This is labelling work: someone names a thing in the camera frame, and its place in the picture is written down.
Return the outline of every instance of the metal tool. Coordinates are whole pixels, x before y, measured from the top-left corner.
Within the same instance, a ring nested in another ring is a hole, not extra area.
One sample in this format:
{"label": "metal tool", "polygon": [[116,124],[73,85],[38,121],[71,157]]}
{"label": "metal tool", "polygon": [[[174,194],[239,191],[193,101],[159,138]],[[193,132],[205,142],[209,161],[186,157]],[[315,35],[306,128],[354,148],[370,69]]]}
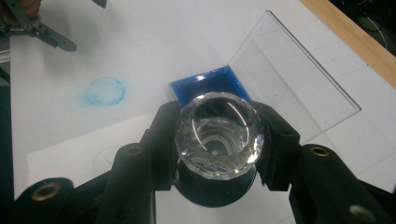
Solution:
{"label": "metal tool", "polygon": [[[106,7],[106,0],[92,0],[100,7]],[[12,14],[18,21],[18,25],[8,25],[0,18],[0,34],[6,36],[12,35],[29,35],[37,37],[54,48],[59,47],[66,51],[75,51],[77,46],[68,38],[58,34],[43,23],[34,26],[32,21],[23,12],[20,3],[17,0],[5,0],[5,3],[11,10]]]}

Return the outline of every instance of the blue ink mark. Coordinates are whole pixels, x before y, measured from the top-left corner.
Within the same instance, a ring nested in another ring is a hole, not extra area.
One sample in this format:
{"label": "blue ink mark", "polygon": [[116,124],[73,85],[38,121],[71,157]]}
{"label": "blue ink mark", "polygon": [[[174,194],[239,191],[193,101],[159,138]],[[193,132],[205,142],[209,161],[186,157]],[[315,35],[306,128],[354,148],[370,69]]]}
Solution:
{"label": "blue ink mark", "polygon": [[100,77],[91,83],[85,97],[91,105],[116,105],[125,92],[125,87],[114,77]]}

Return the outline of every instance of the wooden surface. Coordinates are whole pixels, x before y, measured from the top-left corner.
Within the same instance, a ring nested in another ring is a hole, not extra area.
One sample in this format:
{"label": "wooden surface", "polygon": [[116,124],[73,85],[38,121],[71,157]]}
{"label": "wooden surface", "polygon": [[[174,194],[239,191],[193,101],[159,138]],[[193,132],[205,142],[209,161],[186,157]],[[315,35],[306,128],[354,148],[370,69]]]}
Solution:
{"label": "wooden surface", "polygon": [[328,0],[300,1],[396,89],[396,57]]}

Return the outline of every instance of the glass lens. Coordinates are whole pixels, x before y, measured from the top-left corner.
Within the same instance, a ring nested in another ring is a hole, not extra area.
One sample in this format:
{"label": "glass lens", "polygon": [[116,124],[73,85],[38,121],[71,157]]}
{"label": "glass lens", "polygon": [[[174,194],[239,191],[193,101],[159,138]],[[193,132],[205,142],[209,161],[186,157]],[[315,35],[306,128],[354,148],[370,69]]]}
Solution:
{"label": "glass lens", "polygon": [[245,100],[210,92],[180,112],[175,136],[179,157],[196,174],[228,180],[245,174],[263,146],[258,113]]}

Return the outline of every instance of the white surface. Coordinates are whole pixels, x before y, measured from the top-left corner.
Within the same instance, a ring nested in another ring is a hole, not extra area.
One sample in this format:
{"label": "white surface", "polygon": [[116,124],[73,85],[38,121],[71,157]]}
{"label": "white surface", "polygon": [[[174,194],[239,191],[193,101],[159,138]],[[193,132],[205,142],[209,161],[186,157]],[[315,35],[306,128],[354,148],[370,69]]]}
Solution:
{"label": "white surface", "polygon": [[[396,92],[299,1],[108,1],[102,10],[88,0],[51,0],[42,2],[42,21],[72,39],[78,51],[11,39],[16,196],[47,177],[68,177],[75,185],[94,177],[95,164],[138,141],[159,105],[172,98],[165,83],[230,61],[266,9],[362,107],[312,142],[333,148],[358,177],[392,191]],[[135,74],[143,79],[134,80]],[[124,101],[86,105],[81,96],[103,76],[127,86]],[[147,98],[132,97],[139,90]],[[215,210],[187,202],[174,189],[157,196],[158,223],[293,223],[287,193],[269,192],[257,181],[243,199]]]}

